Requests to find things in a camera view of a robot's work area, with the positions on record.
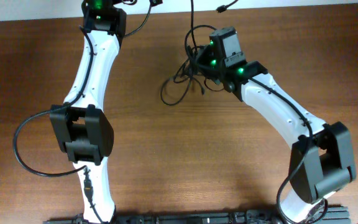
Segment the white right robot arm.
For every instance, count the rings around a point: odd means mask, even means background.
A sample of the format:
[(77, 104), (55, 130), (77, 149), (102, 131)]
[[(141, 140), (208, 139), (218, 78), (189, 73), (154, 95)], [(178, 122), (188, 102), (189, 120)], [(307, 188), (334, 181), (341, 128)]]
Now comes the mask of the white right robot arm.
[(190, 60), (206, 79), (259, 112), (291, 149), (276, 213), (251, 210), (247, 223), (350, 223), (346, 207), (328, 205), (330, 196), (356, 179), (348, 128), (316, 117), (280, 88), (261, 63), (248, 62), (233, 27), (214, 29), (209, 44), (197, 46)]

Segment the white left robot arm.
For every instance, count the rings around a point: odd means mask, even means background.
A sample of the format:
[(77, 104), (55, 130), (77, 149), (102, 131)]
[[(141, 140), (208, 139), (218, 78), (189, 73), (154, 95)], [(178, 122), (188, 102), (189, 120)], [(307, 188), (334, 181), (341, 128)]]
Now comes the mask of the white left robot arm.
[(108, 181), (114, 130), (104, 114), (109, 74), (126, 33), (126, 12), (116, 4), (82, 2), (85, 44), (80, 66), (62, 110), (53, 105), (50, 114), (60, 150), (78, 169), (85, 223), (114, 223), (116, 214)]

